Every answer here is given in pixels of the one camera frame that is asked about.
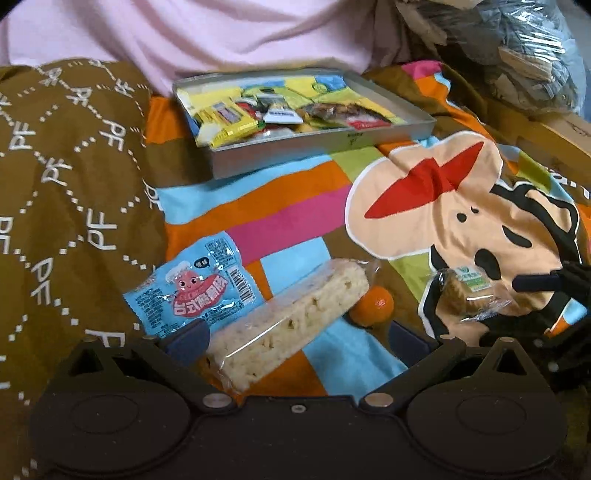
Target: metal tray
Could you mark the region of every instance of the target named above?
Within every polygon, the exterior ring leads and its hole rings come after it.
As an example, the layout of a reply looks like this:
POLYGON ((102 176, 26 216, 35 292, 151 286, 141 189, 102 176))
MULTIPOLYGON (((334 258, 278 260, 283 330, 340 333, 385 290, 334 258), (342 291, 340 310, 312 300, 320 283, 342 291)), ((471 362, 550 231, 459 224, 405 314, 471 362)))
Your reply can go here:
POLYGON ((336 69, 263 70, 242 73, 209 73, 179 80, 173 86, 179 104, 179 89, 187 93, 210 92, 230 86, 240 86, 251 80, 272 80, 295 76, 339 75, 355 92, 387 108, 406 123, 388 127, 354 130, 338 128, 298 134, 295 137, 250 140, 220 148, 199 147, 208 159, 213 177, 225 179, 283 162, 300 160, 315 155, 370 147, 401 140, 422 140, 431 135, 435 119, 400 98, 398 95, 365 80, 360 75, 336 69))

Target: round pad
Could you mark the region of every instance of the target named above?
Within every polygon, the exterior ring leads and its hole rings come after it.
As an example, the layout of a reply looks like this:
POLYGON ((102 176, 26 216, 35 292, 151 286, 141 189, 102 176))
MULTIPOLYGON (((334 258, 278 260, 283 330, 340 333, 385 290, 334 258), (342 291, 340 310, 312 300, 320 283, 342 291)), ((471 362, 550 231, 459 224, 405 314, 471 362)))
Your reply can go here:
POLYGON ((41 398, 31 419, 40 456, 69 470, 115 473, 158 460, 182 439, 190 412, 178 394, 131 377, 101 389, 99 376, 79 375, 41 398))
POLYGON ((425 390, 408 407, 413 436, 465 471, 500 475, 541 465, 564 442, 564 416, 552 393, 523 392, 523 377, 516 378, 509 388, 490 385, 487 391, 470 378, 425 390))

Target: green label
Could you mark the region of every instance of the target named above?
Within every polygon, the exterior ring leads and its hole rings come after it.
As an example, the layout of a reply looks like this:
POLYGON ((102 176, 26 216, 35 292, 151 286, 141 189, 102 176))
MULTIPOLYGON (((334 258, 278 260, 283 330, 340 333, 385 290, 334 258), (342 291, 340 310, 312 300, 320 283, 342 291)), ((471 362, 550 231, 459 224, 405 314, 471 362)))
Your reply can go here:
POLYGON ((456 273, 458 279, 474 292, 484 290, 491 286, 489 281, 475 268, 458 267, 454 268, 453 271, 456 273))

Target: pink pillow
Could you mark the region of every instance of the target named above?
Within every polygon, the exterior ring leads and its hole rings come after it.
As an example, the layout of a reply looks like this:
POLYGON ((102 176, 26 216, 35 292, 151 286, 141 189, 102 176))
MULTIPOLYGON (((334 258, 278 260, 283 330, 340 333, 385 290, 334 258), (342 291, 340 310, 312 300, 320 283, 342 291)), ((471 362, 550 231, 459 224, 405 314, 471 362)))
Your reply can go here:
POLYGON ((129 60, 154 89, 201 72, 408 61, 390 0, 24 0, 0 24, 0 61, 129 60))

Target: pink stripe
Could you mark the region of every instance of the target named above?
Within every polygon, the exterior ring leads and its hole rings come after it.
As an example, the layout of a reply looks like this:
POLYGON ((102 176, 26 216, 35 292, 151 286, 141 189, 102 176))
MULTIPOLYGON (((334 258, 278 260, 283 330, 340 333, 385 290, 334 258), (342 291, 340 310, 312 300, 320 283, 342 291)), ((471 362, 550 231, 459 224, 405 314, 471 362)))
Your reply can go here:
POLYGON ((441 71, 441 63, 437 60, 419 60, 402 65, 402 69, 413 80, 418 80, 439 73, 441 71))
POLYGON ((347 185, 228 229, 228 235, 240 250, 243 265, 343 226, 350 189, 351 185, 347 185))

